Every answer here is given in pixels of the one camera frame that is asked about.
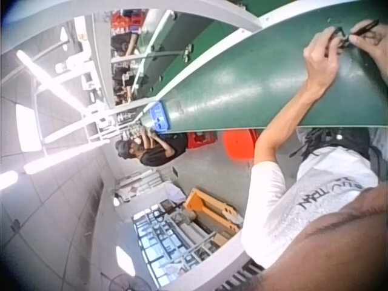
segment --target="dark hair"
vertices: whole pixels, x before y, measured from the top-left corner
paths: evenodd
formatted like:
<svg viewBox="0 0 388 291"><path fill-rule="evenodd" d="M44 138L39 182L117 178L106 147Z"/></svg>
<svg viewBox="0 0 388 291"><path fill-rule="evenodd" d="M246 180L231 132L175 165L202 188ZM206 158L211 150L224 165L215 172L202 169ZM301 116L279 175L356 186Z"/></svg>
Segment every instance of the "dark hair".
<svg viewBox="0 0 388 291"><path fill-rule="evenodd" d="M123 159L134 159L136 155L134 153L130 153L129 149L131 148L131 144L133 141L116 141L115 147L117 150L117 154L120 158Z"/></svg>

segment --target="black shirt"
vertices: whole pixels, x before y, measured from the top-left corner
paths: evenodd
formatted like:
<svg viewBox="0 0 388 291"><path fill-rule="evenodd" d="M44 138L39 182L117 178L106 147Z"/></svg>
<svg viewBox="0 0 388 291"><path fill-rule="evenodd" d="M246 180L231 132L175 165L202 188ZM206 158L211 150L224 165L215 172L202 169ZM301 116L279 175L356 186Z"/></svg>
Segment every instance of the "black shirt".
<svg viewBox="0 0 388 291"><path fill-rule="evenodd" d="M160 138L163 139L170 147L174 149L174 154L167 158L166 151L164 148L158 144L152 149L148 149L143 153L140 158L140 162L145 166L150 167L159 167L161 165L167 164L178 156L182 155L187 148L187 134L186 133L173 133L168 135L160 135Z"/></svg>

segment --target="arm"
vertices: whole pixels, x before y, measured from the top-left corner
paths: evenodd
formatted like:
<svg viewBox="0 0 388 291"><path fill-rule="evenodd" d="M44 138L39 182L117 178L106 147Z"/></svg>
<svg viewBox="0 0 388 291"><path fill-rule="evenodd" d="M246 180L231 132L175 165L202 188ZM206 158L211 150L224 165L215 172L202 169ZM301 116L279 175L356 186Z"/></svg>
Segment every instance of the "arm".
<svg viewBox="0 0 388 291"><path fill-rule="evenodd" d="M150 141L151 141L151 149L153 149L156 146L156 142L152 137L150 137Z"/></svg>
<svg viewBox="0 0 388 291"><path fill-rule="evenodd" d="M166 158L169 158L169 157L174 155L175 150L168 143L166 143L163 139L158 137L155 132L152 133L152 139L154 139L155 141L160 143L160 145L164 148Z"/></svg>
<svg viewBox="0 0 388 291"><path fill-rule="evenodd" d="M126 89L127 96L128 96L128 102L130 102L132 100L132 87L127 86L125 89Z"/></svg>
<svg viewBox="0 0 388 291"><path fill-rule="evenodd" d="M127 52L125 53L126 56L130 56L133 54L133 50L135 49L135 45L138 42L139 35L136 33L132 33L129 44L128 44L128 49Z"/></svg>
<svg viewBox="0 0 388 291"><path fill-rule="evenodd" d="M141 138L142 138L142 140L143 140L143 144L144 144L144 148L146 149L146 150L148 150L148 149L151 149L151 147L150 147L150 139L149 139L149 137L146 135L146 130L145 130L145 128L141 128L141 130L140 130L140 135L141 135Z"/></svg>
<svg viewBox="0 0 388 291"><path fill-rule="evenodd" d="M307 81L260 135L255 145L254 164L264 161L276 162L278 148L288 140L311 106L334 82L338 72L340 38L336 37L331 41L328 57L325 56L333 32L334 27L329 27L318 33L304 49Z"/></svg>

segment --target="red stool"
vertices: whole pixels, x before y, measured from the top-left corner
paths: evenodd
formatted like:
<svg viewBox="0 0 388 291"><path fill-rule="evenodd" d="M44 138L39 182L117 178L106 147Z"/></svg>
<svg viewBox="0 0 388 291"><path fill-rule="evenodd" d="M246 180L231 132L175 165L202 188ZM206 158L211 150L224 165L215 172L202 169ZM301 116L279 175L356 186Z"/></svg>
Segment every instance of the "red stool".
<svg viewBox="0 0 388 291"><path fill-rule="evenodd" d="M234 161L253 159L259 134L254 129L228 130L222 135L226 152Z"/></svg>
<svg viewBox="0 0 388 291"><path fill-rule="evenodd" d="M213 132L202 132L202 134L188 132L187 138L189 140L188 149L196 149L197 147L202 147L206 144L213 144L217 140L217 137Z"/></svg>

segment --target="green workbench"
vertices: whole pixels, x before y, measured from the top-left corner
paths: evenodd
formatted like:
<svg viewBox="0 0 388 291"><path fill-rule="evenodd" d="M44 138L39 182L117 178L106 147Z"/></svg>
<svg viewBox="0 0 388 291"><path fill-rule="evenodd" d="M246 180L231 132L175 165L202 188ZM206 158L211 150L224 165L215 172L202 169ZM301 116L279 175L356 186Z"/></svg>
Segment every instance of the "green workbench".
<svg viewBox="0 0 388 291"><path fill-rule="evenodd" d="M330 25L348 32L358 21L388 22L381 6L350 2L285 20L243 40L199 68L162 99L172 132L265 127L306 78L303 48ZM387 125L387 87L356 48L341 57L337 80L304 126ZM149 121L146 113L142 122Z"/></svg>

